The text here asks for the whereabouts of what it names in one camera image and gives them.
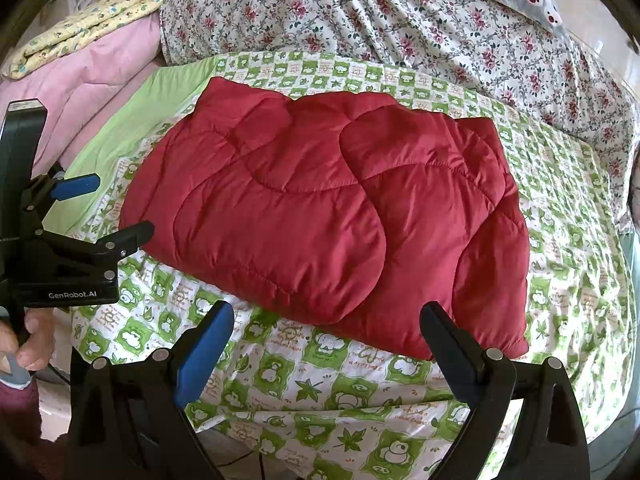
cartoon print bedsheet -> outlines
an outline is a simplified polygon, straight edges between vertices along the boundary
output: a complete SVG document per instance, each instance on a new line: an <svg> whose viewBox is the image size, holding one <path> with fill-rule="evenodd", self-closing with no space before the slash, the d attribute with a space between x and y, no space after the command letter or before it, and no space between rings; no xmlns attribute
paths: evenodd
<svg viewBox="0 0 640 480"><path fill-rule="evenodd" d="M594 151L498 101L412 70L300 52L223 54L212 76L299 98L316 92L388 92L402 104L452 117L491 117L520 189L531 258L524 359L567 366L587 438L626 399L636 325L628 268L615 233L605 173ZM77 238L116 230L124 195L153 146L197 95L119 160ZM143 251L119 265L117 304L78 308L76 348L88 360L146 358L170 347L219 299L236 313L231 340L198 402L196 430L216 428L286 462L303 478L425 478L456 438L468 408L437 364L389 354L247 304L153 260ZM498 471L514 430L512 403L484 470Z"/></svg>

finger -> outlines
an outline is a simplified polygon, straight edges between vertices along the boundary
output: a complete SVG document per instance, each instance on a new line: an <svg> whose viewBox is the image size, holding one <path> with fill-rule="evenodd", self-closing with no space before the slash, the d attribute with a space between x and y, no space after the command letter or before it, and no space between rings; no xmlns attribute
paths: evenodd
<svg viewBox="0 0 640 480"><path fill-rule="evenodd" d="M18 338L9 325L0 321L0 352L15 354L18 351Z"/></svg>
<svg viewBox="0 0 640 480"><path fill-rule="evenodd" d="M53 354L53 346L52 333L48 330L38 330L20 347L15 358L22 368L27 368L40 359L46 359L49 362Z"/></svg>
<svg viewBox="0 0 640 480"><path fill-rule="evenodd" d="M44 368L46 368L48 364L49 364L49 358L43 357L42 359L38 359L36 362L27 366L26 369L29 370L30 372L37 372L39 370L44 370Z"/></svg>
<svg viewBox="0 0 640 480"><path fill-rule="evenodd" d="M39 330L53 333L54 317L52 308L30 308L24 315L24 326L27 332L35 334Z"/></svg>
<svg viewBox="0 0 640 480"><path fill-rule="evenodd" d="M11 365L4 352L0 352L0 372L4 372L5 374L11 373Z"/></svg>

bed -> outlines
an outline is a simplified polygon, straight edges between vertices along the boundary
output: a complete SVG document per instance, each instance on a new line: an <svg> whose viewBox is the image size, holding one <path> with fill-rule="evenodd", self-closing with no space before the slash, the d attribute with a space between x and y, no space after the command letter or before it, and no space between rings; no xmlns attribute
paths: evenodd
<svg viewBox="0 0 640 480"><path fill-rule="evenodd" d="M198 87L173 110L160 102L161 110L145 117L141 108L149 107L153 96L161 98L162 88L177 80L187 88L180 76L185 69ZM444 80L295 51L222 54L159 69L110 121L114 130L127 124L130 135L114 139L110 128L103 129L69 169L70 176L97 170L103 178L98 193L80 206L56 205L46 227L87 240L115 230L137 167L193 110L210 76L293 98L321 91L387 91L407 106L453 117L491 117L520 189L532 246L525 359L541 362L553 354L566 363L588 439L614 420L630 384L636 318L607 180L594 150L543 121ZM215 427L283 460L305 478L419 478L444 456L468 413L453 399L436 364L279 318L143 251L120 264L119 278L118 304L74 313L72 336L79 352L89 360L105 355L115 363L145 358L155 348L170 346L211 303L229 301L236 312L234 334L187 414L197 430ZM500 467L517 412L514 403L486 478ZM385 459L395 442L409 446L402 465Z"/></svg>
<svg viewBox="0 0 640 480"><path fill-rule="evenodd" d="M531 234L525 358L561 358L588 439L607 429L632 387L636 310L617 233L632 229L640 107L579 41L491 0L165 0L159 21L174 67L153 72L75 158L69 176L95 171L102 184L55 206L48 229L89 240L114 230L143 157L213 75L294 98L371 87L407 106L491 117ZM363 78L367 69L378 76ZM423 478L466 416L437 365L355 341L337 348L142 251L121 264L120 283L119 304L74 314L84 357L138 360L170 346L207 303L230 301L232 341L188 415L197 430L215 428L305 478ZM157 294L158 284L170 292ZM285 380L264 368L267 352L282 360ZM485 478L501 464L517 411ZM389 468L382 450L398 439L410 460Z"/></svg>

red quilted comforter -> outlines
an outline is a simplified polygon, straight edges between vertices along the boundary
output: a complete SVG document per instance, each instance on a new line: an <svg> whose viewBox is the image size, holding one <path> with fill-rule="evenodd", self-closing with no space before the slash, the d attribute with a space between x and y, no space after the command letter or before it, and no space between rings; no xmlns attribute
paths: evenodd
<svg viewBox="0 0 640 480"><path fill-rule="evenodd" d="M489 119L214 78L136 173L120 225L143 219L153 257L335 335L430 358L436 300L482 346L527 351L529 235Z"/></svg>

blue gripper pad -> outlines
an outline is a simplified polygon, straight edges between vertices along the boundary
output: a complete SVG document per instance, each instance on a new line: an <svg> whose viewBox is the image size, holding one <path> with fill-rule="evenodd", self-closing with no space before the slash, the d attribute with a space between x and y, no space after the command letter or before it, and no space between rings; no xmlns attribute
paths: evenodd
<svg viewBox="0 0 640 480"><path fill-rule="evenodd" d="M177 369L174 401L179 408L198 400L233 330L233 307L226 301L217 301L196 328L183 334L182 337L192 331L200 332L200 338Z"/></svg>
<svg viewBox="0 0 640 480"><path fill-rule="evenodd" d="M51 190L51 197L54 200L67 200L76 196L92 193L100 187L100 177L95 173L60 180Z"/></svg>

